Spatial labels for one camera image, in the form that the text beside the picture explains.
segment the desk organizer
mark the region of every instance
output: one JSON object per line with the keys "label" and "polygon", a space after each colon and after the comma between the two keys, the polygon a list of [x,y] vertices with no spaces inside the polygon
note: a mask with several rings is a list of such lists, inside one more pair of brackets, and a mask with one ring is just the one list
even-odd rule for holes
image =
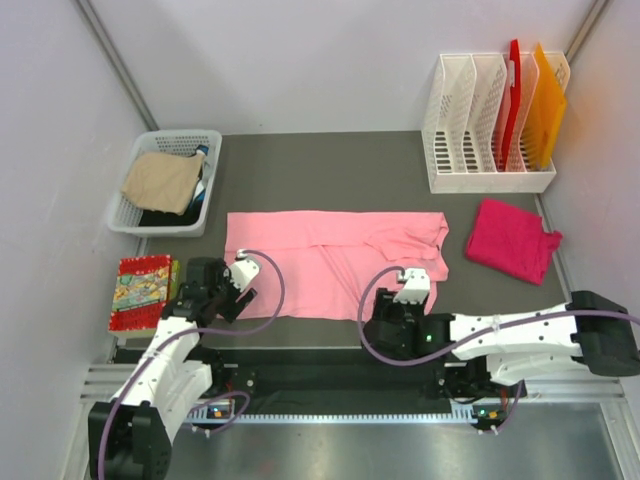
{"label": "desk organizer", "polygon": [[[570,69],[564,54],[545,56],[565,89]],[[538,66],[530,53],[521,55],[521,66],[522,96],[507,171],[498,172],[493,132],[508,83],[505,56],[440,55],[422,128],[431,193],[542,193],[551,183],[553,162],[534,170],[522,147]]]}

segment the beige cloth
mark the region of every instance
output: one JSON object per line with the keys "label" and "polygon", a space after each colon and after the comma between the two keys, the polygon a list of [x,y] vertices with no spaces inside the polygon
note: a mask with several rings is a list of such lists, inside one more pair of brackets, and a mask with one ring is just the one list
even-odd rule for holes
{"label": "beige cloth", "polygon": [[122,194],[136,207],[182,215],[193,198],[204,154],[150,152],[134,162]]}

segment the clothing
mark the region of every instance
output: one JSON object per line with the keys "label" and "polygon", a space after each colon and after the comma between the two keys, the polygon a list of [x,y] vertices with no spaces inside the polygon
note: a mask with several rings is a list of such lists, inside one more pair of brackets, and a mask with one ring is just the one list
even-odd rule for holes
{"label": "clothing", "polygon": [[203,159],[202,153],[145,153],[131,166],[122,194],[138,208],[182,215],[193,198]]}
{"label": "clothing", "polygon": [[480,204],[467,257],[521,280],[542,285],[560,232],[545,233],[535,213],[493,199]]}
{"label": "clothing", "polygon": [[[430,310],[436,282],[447,279],[441,247],[448,231],[442,213],[230,213],[225,260],[233,262],[242,248],[270,255],[285,280],[281,316],[355,320],[365,287],[391,265],[426,268],[432,286]],[[263,265],[252,286],[258,296],[241,318],[271,316],[280,292],[269,264]],[[401,287],[394,275],[377,286]],[[364,310],[365,321],[371,316],[373,293]]]}

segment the gray table surface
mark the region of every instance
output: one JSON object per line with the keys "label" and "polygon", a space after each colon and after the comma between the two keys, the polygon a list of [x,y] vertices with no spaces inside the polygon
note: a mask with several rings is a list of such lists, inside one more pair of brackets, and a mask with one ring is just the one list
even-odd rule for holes
{"label": "gray table surface", "polygon": [[[229,212],[444,212],[450,232],[442,254],[449,279],[438,286],[434,312],[526,312],[564,301],[553,268],[538,287],[465,258],[477,207],[486,196],[429,193],[419,132],[225,136],[205,234],[192,239],[153,239],[150,253],[171,254],[183,265],[195,256],[222,256]],[[536,211],[530,194],[491,197]],[[233,328],[251,328],[262,321],[241,320]],[[207,337],[205,343],[332,347],[356,346],[359,341],[353,321],[283,317],[260,334]]]}

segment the laundry basket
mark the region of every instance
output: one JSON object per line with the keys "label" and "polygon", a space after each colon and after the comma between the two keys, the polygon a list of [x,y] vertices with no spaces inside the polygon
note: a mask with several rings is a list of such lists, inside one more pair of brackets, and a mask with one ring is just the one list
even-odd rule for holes
{"label": "laundry basket", "polygon": [[135,207],[120,189],[116,191],[109,206],[107,224],[114,232],[131,233],[139,237],[199,237],[204,233],[209,203],[213,191],[213,182],[218,169],[218,157],[222,146],[222,135],[215,130],[159,130],[140,135],[131,150],[129,164],[121,178],[124,183],[129,169],[135,160],[147,152],[163,152],[190,157],[195,154],[198,145],[209,147],[209,154],[204,159],[202,179],[207,185],[200,217],[196,223],[185,226],[140,227],[142,209]]}

